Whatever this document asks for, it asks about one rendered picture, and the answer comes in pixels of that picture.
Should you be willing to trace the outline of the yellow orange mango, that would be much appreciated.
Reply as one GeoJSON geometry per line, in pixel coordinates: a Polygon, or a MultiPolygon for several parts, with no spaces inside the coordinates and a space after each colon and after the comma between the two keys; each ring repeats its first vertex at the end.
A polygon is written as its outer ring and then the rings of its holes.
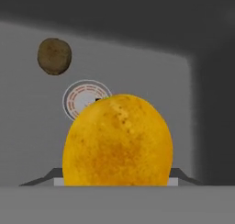
{"type": "Polygon", "coordinates": [[[134,95],[86,107],[68,132],[62,173],[67,186],[167,185],[173,141],[161,114],[134,95]]]}

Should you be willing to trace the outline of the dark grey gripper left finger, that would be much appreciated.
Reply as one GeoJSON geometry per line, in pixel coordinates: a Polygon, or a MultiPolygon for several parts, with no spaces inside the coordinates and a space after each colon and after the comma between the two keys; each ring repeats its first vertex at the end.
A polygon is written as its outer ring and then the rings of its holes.
{"type": "Polygon", "coordinates": [[[63,178],[62,168],[53,168],[46,175],[22,184],[22,186],[54,186],[63,178]]]}

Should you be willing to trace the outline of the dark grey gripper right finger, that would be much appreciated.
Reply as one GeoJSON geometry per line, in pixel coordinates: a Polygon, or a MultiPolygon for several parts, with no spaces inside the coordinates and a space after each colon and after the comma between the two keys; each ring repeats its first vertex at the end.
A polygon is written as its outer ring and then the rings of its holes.
{"type": "Polygon", "coordinates": [[[170,172],[168,186],[201,185],[199,181],[187,176],[180,168],[173,168],[170,172]]]}

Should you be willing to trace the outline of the grey sink basin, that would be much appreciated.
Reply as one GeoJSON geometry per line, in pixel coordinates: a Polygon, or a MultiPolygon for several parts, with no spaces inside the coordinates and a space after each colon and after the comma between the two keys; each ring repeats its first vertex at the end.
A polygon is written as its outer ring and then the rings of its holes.
{"type": "Polygon", "coordinates": [[[159,50],[0,21],[0,185],[20,185],[62,164],[71,125],[62,97],[91,79],[150,101],[173,136],[173,165],[207,185],[235,183],[235,40],[190,61],[159,50]],[[40,43],[66,41],[60,75],[38,64],[40,43]]]}

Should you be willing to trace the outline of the brown kiwi fruit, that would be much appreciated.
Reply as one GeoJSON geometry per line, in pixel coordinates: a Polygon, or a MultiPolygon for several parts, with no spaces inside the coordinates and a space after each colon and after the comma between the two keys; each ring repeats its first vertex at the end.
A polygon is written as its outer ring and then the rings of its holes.
{"type": "Polygon", "coordinates": [[[67,71],[72,61],[70,45],[61,39],[43,40],[38,49],[39,67],[49,75],[60,75],[67,71]]]}

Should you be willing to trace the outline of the round sink drain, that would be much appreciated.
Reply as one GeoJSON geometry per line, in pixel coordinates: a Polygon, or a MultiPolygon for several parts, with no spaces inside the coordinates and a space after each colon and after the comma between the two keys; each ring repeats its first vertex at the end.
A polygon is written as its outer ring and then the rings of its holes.
{"type": "Polygon", "coordinates": [[[85,107],[111,95],[110,90],[96,80],[80,80],[66,89],[62,97],[62,107],[67,117],[75,120],[85,107]]]}

